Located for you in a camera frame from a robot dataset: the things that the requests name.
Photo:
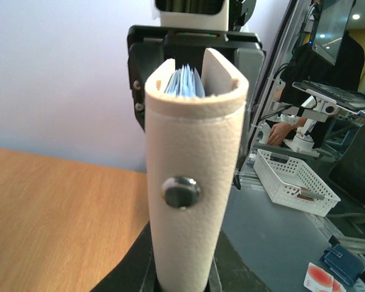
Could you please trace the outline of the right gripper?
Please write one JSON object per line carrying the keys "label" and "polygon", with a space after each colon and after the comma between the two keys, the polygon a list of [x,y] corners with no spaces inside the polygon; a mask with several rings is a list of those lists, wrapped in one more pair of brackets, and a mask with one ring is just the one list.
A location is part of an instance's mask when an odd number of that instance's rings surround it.
{"label": "right gripper", "polygon": [[259,37],[250,32],[222,32],[209,29],[183,29],[155,26],[131,26],[127,35],[128,76],[138,124],[145,125],[144,85],[151,73],[166,59],[176,60],[177,67],[189,64],[202,71],[204,50],[214,48],[223,54],[249,80],[246,116],[240,154],[233,179],[241,188],[240,172],[251,150],[249,130],[257,82],[265,61]]}

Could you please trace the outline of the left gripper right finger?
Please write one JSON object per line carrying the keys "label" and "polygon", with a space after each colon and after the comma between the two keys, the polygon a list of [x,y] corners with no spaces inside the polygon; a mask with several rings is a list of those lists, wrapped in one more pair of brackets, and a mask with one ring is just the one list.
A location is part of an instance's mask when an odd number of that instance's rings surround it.
{"label": "left gripper right finger", "polygon": [[227,235],[220,231],[206,291],[269,292],[270,288],[244,263]]}

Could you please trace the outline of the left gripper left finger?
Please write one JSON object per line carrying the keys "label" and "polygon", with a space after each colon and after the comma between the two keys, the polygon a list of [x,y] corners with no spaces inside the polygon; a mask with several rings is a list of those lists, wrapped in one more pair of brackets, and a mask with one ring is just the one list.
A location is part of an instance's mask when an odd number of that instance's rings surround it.
{"label": "left gripper left finger", "polygon": [[150,226],[147,224],[118,265],[93,291],[158,291]]}

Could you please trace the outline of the beige card holder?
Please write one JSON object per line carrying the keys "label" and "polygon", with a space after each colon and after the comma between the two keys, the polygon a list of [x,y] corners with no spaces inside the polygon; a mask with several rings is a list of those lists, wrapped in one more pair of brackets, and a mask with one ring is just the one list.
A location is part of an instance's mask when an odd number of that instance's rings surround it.
{"label": "beige card holder", "polygon": [[163,291],[204,291],[229,198],[249,83],[219,51],[204,52],[206,96],[165,93],[166,60],[145,83],[147,187]]}

